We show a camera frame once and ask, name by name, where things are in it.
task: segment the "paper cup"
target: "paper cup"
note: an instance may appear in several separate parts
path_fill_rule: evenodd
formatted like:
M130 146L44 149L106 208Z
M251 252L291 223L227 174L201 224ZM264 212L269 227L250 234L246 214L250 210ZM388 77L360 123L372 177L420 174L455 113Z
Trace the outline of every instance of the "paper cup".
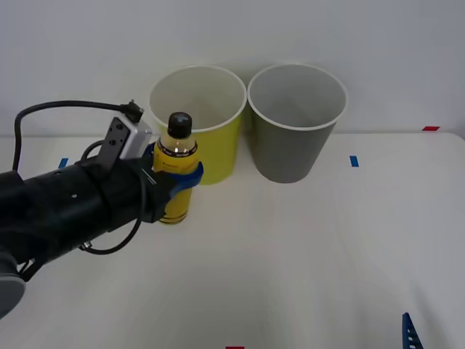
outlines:
M344 85L311 65L274 65L248 85L252 153L269 180L297 182L308 175L347 107Z
M246 102L246 87L234 73L195 65L158 81L150 90L148 112L162 132L171 113L184 111L192 116L198 158L204 168L201 184L213 184L233 172Z

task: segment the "cup rim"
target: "cup rim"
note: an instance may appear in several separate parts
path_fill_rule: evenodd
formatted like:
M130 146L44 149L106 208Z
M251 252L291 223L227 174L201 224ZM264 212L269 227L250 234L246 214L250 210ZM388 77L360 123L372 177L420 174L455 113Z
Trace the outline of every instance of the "cup rim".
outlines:
M219 71L223 71L223 72L231 75L235 80L237 80L239 82L239 84L240 84L240 87L243 90L243 101L242 101L242 104L240 105L238 111L236 112L236 114L234 114L228 120L223 121L221 124L217 124L217 125L212 126L212 127L207 127L205 129L192 129L192 133L202 133L202 132L213 131L215 129L219 129L221 127L224 127L224 126L230 124L231 122L233 122L234 120L236 120L237 117L239 117L239 115L243 112L244 108L246 107L246 103L247 103L247 88L246 88L246 85L244 84L244 82L242 81L242 79L239 76L237 76L236 74L234 74L232 71L230 71L230 70L228 70L226 68L223 68L223 67L219 67L218 65L198 64L198 65L187 65L187 66L184 66L184 67L181 67L181 68L176 68L176 69L170 71L169 73L167 73L166 75L163 75L161 78L159 78L152 85L152 87L150 88L150 91L148 93L148 96L147 96L147 106L148 106L147 109L148 109L148 111L150 111L150 115L155 119L155 121L158 122L159 124L161 124L163 127L168 128L168 124L166 122L162 121L160 118L158 118L155 115L155 113L152 111L152 108L150 107L150 97L152 96L153 90L157 87L158 84L160 84L167 77L169 77L169 76L171 76L171 75L173 75L175 73L178 73L179 71L185 71L187 69L192 69L192 68L210 68L210 69L217 69Z
M342 91L344 92L345 105L344 105L344 108L342 109L341 113L339 113L339 115L336 118L334 118L333 120L327 122L326 124L322 124L322 125L318 125L318 126L295 127L295 126L288 126L288 125L280 124L279 122L273 121L272 119L269 119L265 115L263 115L255 107L254 102L252 101L251 96L250 96L250 90L251 90L252 84L254 83L256 78L258 76L262 75L264 72L270 70L270 69L274 69L274 68L278 68L278 67L292 66L292 65L298 65L298 66L301 66L301 67L312 68L312 69L316 69L318 71L322 71L325 74L328 74L331 78L333 78L339 84L339 86L342 88ZM328 126L331 126L332 124L335 124L339 120L339 118L342 116L342 114L344 114L345 111L347 110L347 106L349 104L349 95L347 94L347 88L341 82L341 80L336 78L332 73L330 73L330 72L328 72L328 71L326 71L326 70L324 70L322 68L319 68L319 67L317 67L315 65L312 65L312 64L306 64L306 63L285 63L285 64L278 63L278 64L271 65L270 67L266 67L265 69L262 69L257 74L255 74L255 76L252 78L252 80L250 80L250 82L248 83L248 86L247 86L247 100L248 100L248 103L250 104L252 110L255 112L255 114L260 116L262 119L269 122L270 124L273 124L273 125L275 125L277 127L280 127L282 129L290 129L290 130L293 130L293 131L314 131L314 130L317 130L317 129L324 129L324 128L328 127Z

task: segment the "red tape marker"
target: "red tape marker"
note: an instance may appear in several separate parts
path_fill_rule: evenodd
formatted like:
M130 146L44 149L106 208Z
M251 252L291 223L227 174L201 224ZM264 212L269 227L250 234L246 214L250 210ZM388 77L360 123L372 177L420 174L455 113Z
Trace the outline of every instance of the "red tape marker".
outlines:
M437 131L439 129L439 126L425 126L422 131Z

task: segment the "yellow bottle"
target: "yellow bottle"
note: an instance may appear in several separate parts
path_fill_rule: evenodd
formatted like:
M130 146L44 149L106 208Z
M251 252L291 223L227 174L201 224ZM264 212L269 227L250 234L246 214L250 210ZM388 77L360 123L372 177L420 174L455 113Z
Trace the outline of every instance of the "yellow bottle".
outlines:
M186 175L198 165L197 142L192 133L192 118L189 114L176 112L170 115L168 131L156 143L153 157L153 169ZM160 222L176 224L187 216L192 189L179 192L165 208Z

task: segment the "blue object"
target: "blue object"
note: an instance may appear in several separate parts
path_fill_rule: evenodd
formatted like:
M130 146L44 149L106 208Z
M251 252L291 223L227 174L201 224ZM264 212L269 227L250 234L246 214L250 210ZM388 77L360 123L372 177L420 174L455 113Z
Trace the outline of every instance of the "blue object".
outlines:
M403 349L423 349L423 345L408 313L402 316L402 342Z
M60 161L60 164L58 165L58 168L62 169L63 167L66 166L67 163L68 163L68 158L62 158Z
M358 167L358 159L357 159L357 156L351 155L351 156L350 156L350 163L352 164L352 167Z
M174 187L169 193L169 195L173 198L181 190L195 187L198 183L201 182L203 176L203 165L201 162L199 162L197 169L190 174L169 173L169 176L178 182L176 187Z

